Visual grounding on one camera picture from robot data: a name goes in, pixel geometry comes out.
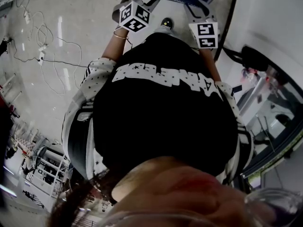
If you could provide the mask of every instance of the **floor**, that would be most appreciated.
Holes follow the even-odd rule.
[[[27,10],[31,16],[41,11],[45,24],[51,30],[46,42],[45,60],[65,61],[72,64],[87,66],[88,63],[100,57],[116,27],[111,18],[113,7],[121,0],[30,0]],[[229,12],[231,0],[214,0],[213,6],[217,13],[220,29]],[[17,8],[14,3],[6,19],[0,21],[0,35],[11,36],[16,43],[16,57],[28,60],[39,56],[39,46],[36,43],[37,29],[32,30],[32,21],[28,24],[23,18],[24,9]],[[41,26],[41,13],[34,15],[34,26]],[[188,29],[187,18],[182,4],[161,0],[153,14],[155,18],[149,28],[139,34],[130,35],[134,46],[141,43],[164,17],[170,16],[175,21],[176,33],[188,44],[193,44],[193,38]],[[62,37],[69,44],[59,40]],[[51,62],[43,62],[42,67],[36,60],[21,62],[13,58],[14,42],[9,46],[9,53],[0,57],[0,84],[14,73],[12,88],[6,95],[8,102],[22,91],[14,102],[20,119],[27,123],[29,129],[38,129],[50,140],[61,142],[62,122],[65,111],[77,92],[84,76],[84,68]]]

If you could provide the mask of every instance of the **sleeve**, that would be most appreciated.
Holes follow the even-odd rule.
[[[91,120],[94,98],[105,84],[115,65],[116,62],[113,60],[99,58],[92,61],[87,67],[80,89],[72,98],[71,104],[69,105],[69,108],[65,114],[62,127],[62,146],[64,153],[69,160],[71,160],[71,156],[69,156],[69,137],[73,137],[73,135],[70,134],[71,125],[74,121],[85,122],[87,120]],[[86,111],[91,110],[91,113],[85,112],[79,114],[79,110],[82,109],[85,109]],[[84,147],[86,154],[86,165],[83,166],[83,168],[85,168],[87,177],[90,178],[94,171],[93,164],[95,145],[92,133],[92,123],[89,123],[88,127],[88,129],[84,129],[88,131],[88,135],[86,139],[86,147]]]
[[[252,159],[254,145],[251,134],[247,131],[243,120],[240,116],[240,111],[233,97],[232,87],[224,82],[216,82],[226,97],[232,111],[235,115],[238,124],[238,141],[234,156],[226,164],[225,170],[217,176],[221,183],[230,183],[235,176],[239,175],[244,168],[248,166]]]

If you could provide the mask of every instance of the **black and white square marker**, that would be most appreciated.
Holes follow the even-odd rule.
[[[143,20],[147,24],[150,21],[150,13],[145,9],[141,8],[140,6],[137,7],[135,16]]]
[[[127,27],[130,30],[137,32],[137,31],[145,28],[146,26],[144,24],[142,24],[141,22],[139,22],[138,20],[133,18],[130,21],[128,21],[126,24],[124,24],[124,27]]]
[[[129,4],[122,12],[121,12],[121,22],[126,20],[132,13],[132,4]]]
[[[215,38],[199,38],[200,48],[209,48],[216,46]]]
[[[213,24],[198,25],[198,35],[214,35]]]

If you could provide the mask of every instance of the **bracelet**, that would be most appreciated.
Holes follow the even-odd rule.
[[[127,40],[127,39],[128,39],[128,37],[124,38],[124,37],[121,37],[121,36],[116,35],[115,31],[114,31],[114,36],[116,36],[117,38],[120,38],[120,39],[124,39],[124,40]]]

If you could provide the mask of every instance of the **white floor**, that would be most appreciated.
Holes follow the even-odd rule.
[[[78,64],[81,59],[80,65],[87,66],[91,60],[100,57],[116,27],[111,15],[113,7],[120,1],[30,0],[27,10],[31,15],[41,11],[45,18],[45,24],[54,36],[53,42],[50,33],[47,37],[46,41],[50,45],[45,50],[45,59],[52,61],[55,55],[57,61],[72,64]],[[222,19],[222,14],[227,16],[229,12],[227,3],[230,3],[230,0],[214,1],[215,10],[220,16],[219,20]],[[0,35],[11,36],[15,40],[18,50],[16,57],[28,60],[38,57],[40,52],[36,43],[37,29],[32,30],[32,21],[27,24],[23,18],[23,13],[24,9],[22,7],[17,8],[16,3],[14,3],[7,18],[0,21]],[[177,34],[185,42],[192,44],[193,39],[182,4],[161,0],[153,14],[155,17],[149,28],[135,36],[129,36],[134,46],[150,35],[164,17],[171,17],[175,21]],[[34,26],[40,27],[43,23],[42,14],[35,14],[33,21]],[[82,54],[80,54],[77,45],[67,44],[57,39],[60,36],[67,42],[80,45]],[[13,58],[14,53],[15,47],[12,43],[9,46],[9,53],[0,57],[0,80],[4,80],[4,75],[7,79],[13,73],[16,73],[16,77],[12,80],[12,89],[6,96],[7,101],[11,102],[22,91],[22,95],[14,102],[21,119],[30,128],[39,129],[40,133],[48,139],[57,139],[61,142],[64,114],[72,97],[78,90],[77,86],[82,82],[85,69],[63,63],[53,65],[51,62],[45,61],[40,67],[36,60],[25,63],[16,60]]]

